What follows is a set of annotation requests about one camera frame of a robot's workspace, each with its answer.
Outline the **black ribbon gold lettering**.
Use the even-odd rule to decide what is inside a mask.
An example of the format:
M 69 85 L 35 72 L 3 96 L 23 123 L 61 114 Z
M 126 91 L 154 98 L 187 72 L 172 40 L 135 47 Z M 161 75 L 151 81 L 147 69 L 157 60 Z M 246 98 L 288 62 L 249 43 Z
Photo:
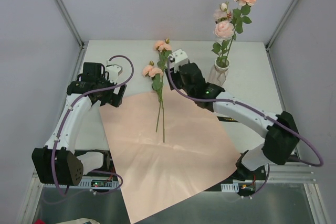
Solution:
M 237 122 L 237 120 L 225 116 L 218 116 L 217 118 L 220 122 Z

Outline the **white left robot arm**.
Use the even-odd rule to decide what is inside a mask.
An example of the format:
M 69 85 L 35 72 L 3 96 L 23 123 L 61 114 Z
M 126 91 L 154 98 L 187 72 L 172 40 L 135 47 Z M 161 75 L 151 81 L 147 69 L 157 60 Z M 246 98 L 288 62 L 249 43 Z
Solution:
M 114 92 L 122 67 L 112 63 L 85 62 L 83 71 L 67 88 L 66 103 L 57 126 L 45 146 L 35 148 L 32 160 L 43 184 L 77 186 L 92 170 L 99 176 L 110 173 L 107 151 L 88 150 L 75 155 L 75 145 L 84 116 L 95 103 L 119 107 L 126 89 Z

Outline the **white ribbed vase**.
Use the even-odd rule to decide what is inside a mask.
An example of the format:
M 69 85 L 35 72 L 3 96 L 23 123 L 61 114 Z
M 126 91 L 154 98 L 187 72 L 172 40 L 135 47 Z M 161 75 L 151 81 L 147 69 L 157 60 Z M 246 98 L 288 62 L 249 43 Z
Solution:
M 225 60 L 225 67 L 220 67 L 215 60 L 208 75 L 207 82 L 222 87 L 228 76 L 229 65 L 229 60 Z

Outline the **left aluminium frame post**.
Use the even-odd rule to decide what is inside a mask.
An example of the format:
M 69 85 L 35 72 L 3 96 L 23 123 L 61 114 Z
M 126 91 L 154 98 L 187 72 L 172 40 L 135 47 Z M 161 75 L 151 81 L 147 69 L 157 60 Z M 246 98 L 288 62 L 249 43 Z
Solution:
M 72 36 L 74 37 L 75 41 L 77 42 L 79 48 L 83 49 L 85 46 L 85 42 L 81 38 L 78 29 L 75 26 L 74 21 L 72 20 L 63 0 L 54 0 L 61 16 L 63 17 L 67 27 L 69 28 Z

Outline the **red object bottom edge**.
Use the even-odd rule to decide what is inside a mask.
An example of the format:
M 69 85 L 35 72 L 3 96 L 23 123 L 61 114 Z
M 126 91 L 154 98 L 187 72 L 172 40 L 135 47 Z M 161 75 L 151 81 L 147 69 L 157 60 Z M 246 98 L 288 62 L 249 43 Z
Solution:
M 46 224 L 43 220 L 37 219 L 34 224 Z

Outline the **beige cloth bottom edge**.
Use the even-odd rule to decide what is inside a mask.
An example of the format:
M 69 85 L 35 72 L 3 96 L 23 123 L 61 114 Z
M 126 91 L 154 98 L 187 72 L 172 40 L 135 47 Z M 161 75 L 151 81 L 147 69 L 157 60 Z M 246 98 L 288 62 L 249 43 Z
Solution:
M 79 218 L 79 219 L 75 219 L 75 220 L 59 222 L 57 224 L 99 224 L 99 222 L 97 222 L 94 219 Z

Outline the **pink wrapping paper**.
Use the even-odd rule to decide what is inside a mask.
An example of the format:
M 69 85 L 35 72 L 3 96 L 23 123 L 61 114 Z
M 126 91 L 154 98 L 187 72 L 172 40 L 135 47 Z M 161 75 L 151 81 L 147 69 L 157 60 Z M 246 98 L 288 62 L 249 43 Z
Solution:
M 217 117 L 175 91 L 145 92 L 99 109 L 131 223 L 228 178 L 240 157 Z

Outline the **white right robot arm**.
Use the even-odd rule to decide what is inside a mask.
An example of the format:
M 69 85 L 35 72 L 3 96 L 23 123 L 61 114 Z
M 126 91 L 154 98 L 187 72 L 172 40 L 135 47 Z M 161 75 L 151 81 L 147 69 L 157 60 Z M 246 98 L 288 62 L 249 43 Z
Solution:
M 206 82 L 197 64 L 176 66 L 167 62 L 166 76 L 172 90 L 192 100 L 198 107 L 227 115 L 260 135 L 264 142 L 241 153 L 236 162 L 238 179 L 250 178 L 255 170 L 267 164 L 284 165 L 299 142 L 292 115 L 261 112 L 235 98 L 224 88 Z

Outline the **right aluminium frame post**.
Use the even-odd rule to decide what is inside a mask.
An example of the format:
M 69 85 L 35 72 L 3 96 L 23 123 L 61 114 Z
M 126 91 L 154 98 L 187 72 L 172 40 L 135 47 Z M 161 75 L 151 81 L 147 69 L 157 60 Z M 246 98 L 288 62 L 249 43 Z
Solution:
M 290 16 L 296 9 L 297 5 L 301 0 L 291 0 L 289 6 L 287 7 L 286 11 L 282 15 L 276 29 L 274 30 L 270 40 L 265 44 L 266 51 L 269 51 L 273 44 L 275 43 L 277 37 L 279 36 L 280 32 L 283 30 L 285 24 L 288 22 Z

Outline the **aluminium frame post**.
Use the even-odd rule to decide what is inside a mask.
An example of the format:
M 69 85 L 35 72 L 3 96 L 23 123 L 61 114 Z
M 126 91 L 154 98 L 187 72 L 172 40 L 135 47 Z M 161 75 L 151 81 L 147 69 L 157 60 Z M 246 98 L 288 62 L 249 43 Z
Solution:
M 288 22 L 290 16 L 296 9 L 297 5 L 301 0 L 291 0 L 289 6 L 287 7 L 286 11 L 282 15 L 276 29 L 274 30 L 270 40 L 265 44 L 266 51 L 269 51 L 273 44 L 275 43 L 277 37 L 279 36 L 280 32 L 283 30 L 285 24 Z
M 75 41 L 77 42 L 79 48 L 83 49 L 85 46 L 85 42 L 81 38 L 78 29 L 75 26 L 74 21 L 72 20 L 63 0 L 54 0 L 61 16 L 63 17 L 67 27 L 69 28 L 72 36 L 74 37 Z

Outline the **pink flower stem pale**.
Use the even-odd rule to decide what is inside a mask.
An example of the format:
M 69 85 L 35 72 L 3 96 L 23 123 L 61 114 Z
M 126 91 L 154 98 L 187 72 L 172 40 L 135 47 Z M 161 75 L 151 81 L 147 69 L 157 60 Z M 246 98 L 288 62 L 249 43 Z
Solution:
M 229 2 L 223 2 L 214 12 L 214 35 L 216 41 L 213 43 L 212 52 L 217 56 L 216 64 L 225 68 L 228 66 L 227 57 L 229 44 L 234 36 L 234 24 L 232 23 L 232 11 L 229 9 Z

